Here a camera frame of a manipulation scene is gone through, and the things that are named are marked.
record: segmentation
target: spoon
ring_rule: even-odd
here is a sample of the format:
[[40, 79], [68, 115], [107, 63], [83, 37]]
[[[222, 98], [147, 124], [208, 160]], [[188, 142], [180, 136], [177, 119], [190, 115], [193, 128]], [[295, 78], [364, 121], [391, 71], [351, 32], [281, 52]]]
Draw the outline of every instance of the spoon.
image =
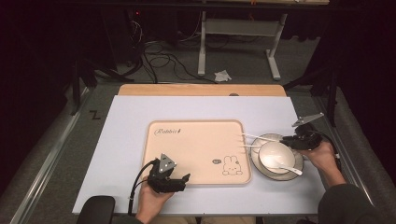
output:
[[262, 164], [268, 168], [271, 168], [271, 169], [284, 169], [284, 170], [292, 171], [297, 175], [303, 174], [303, 172], [301, 170], [297, 170], [293, 167], [289, 167], [284, 164], [281, 164], [272, 158], [264, 158], [264, 160], [262, 161]]

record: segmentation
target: black sleeve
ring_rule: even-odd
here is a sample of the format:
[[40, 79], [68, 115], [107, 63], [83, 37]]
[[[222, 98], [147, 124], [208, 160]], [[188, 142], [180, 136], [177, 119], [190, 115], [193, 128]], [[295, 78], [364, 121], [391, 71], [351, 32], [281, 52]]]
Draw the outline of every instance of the black sleeve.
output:
[[371, 224], [382, 223], [376, 209], [363, 192], [350, 184], [329, 188], [318, 207], [320, 224]]

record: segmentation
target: hand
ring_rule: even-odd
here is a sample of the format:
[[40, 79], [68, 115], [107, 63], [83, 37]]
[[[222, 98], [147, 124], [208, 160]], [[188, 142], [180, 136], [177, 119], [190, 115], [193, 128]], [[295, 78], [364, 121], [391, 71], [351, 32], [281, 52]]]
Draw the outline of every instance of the hand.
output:
[[323, 172], [329, 187], [346, 183], [335, 162], [332, 144], [321, 142], [317, 148], [313, 150], [300, 150], [300, 153], [308, 157], [314, 166]]
[[332, 144], [328, 142], [321, 142], [313, 150], [301, 150], [300, 152], [308, 157], [321, 171], [337, 167], [334, 158], [334, 149], [332, 149]]
[[175, 193], [157, 193], [147, 183], [147, 177], [143, 178], [144, 182], [139, 192], [139, 205], [137, 207], [136, 218], [144, 224], [150, 223], [163, 208], [166, 201]]

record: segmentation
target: tray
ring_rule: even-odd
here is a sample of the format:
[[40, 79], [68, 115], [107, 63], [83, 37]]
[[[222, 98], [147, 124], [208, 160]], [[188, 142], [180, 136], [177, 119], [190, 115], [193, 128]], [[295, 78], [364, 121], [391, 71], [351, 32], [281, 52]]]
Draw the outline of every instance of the tray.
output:
[[[220, 120], [156, 120], [148, 126], [143, 165], [160, 158], [177, 167], [171, 178], [191, 174], [188, 185], [246, 184], [251, 178], [241, 122]], [[149, 168], [142, 176], [149, 174]]]

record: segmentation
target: white table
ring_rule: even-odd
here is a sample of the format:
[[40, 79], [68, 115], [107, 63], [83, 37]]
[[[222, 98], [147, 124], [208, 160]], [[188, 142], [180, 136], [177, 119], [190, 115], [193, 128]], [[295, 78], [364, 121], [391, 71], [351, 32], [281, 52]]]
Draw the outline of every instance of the white table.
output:
[[[115, 213], [127, 212], [128, 197], [142, 165], [147, 127], [160, 119], [238, 119], [246, 133], [290, 135], [297, 116], [289, 97], [116, 96], [73, 213], [78, 214], [94, 195], [113, 196]], [[310, 161], [304, 161], [304, 174], [290, 181], [269, 179], [252, 165], [252, 179], [246, 185], [187, 186], [170, 199], [162, 214], [310, 215], [317, 213], [323, 193], [318, 170]]]

